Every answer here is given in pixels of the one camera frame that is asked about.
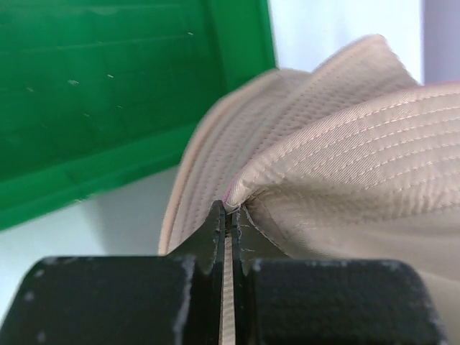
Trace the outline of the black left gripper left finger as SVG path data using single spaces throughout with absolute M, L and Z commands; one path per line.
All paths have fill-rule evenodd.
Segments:
M 24 276 L 3 344 L 217 344 L 223 204 L 165 256 L 46 257 Z

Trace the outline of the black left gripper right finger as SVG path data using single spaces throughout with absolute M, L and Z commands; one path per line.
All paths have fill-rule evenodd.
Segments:
M 447 344 L 415 270 L 386 259 L 292 259 L 231 217 L 237 344 Z

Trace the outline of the beige logo bucket hat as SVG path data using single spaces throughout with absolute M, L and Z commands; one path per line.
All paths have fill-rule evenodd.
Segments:
M 272 69 L 220 99 L 183 154 L 162 223 L 167 254 L 204 221 L 256 154 L 333 112 L 416 85 L 381 35 L 342 48 L 314 71 Z

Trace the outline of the green plastic tray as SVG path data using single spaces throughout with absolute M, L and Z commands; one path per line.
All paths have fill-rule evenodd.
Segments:
M 1 227 L 175 165 L 274 66 L 266 1 L 3 1 Z

